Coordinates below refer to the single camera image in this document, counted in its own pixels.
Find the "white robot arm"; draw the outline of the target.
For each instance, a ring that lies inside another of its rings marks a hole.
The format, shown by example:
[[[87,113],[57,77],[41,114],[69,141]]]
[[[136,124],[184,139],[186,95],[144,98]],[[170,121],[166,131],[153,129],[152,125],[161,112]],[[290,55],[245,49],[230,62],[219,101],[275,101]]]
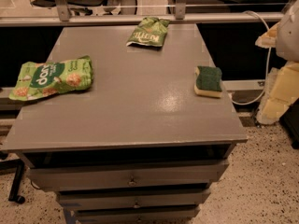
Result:
[[[278,24],[277,56],[286,61],[299,62],[299,0],[286,11]]]

